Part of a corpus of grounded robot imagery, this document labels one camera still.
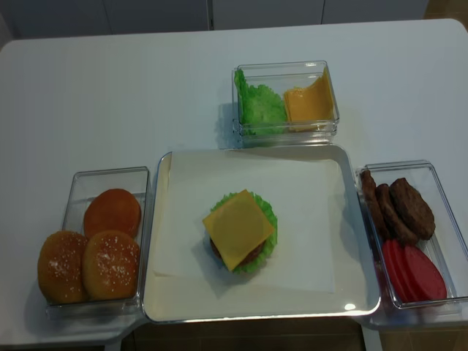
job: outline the yellow cheese slice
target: yellow cheese slice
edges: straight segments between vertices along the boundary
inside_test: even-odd
[[[284,93],[284,106],[289,122],[321,121],[332,118],[333,99],[328,71],[307,88],[289,89]],[[310,128],[293,128],[305,130]]]
[[[227,269],[232,271],[270,236],[274,228],[247,190],[239,192],[203,220]]]

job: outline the red tomato slice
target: red tomato slice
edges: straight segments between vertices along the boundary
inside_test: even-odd
[[[431,260],[414,246],[406,246],[403,252],[407,262],[408,276],[413,282],[412,286],[423,299],[422,301],[446,298],[447,288],[444,279]]]
[[[397,240],[390,242],[390,255],[395,264],[396,273],[398,274],[405,295],[408,297],[408,301],[422,301],[423,297],[418,295],[418,289],[414,287],[412,280],[408,274],[408,267],[404,258],[403,248],[400,246]]]
[[[387,240],[382,247],[383,258],[385,260],[385,267],[387,267],[387,272],[390,277],[390,281],[395,289],[395,293],[400,297],[401,302],[409,302],[408,296],[404,291],[404,286],[401,283],[398,272],[396,271],[396,266],[391,254],[391,240]]]

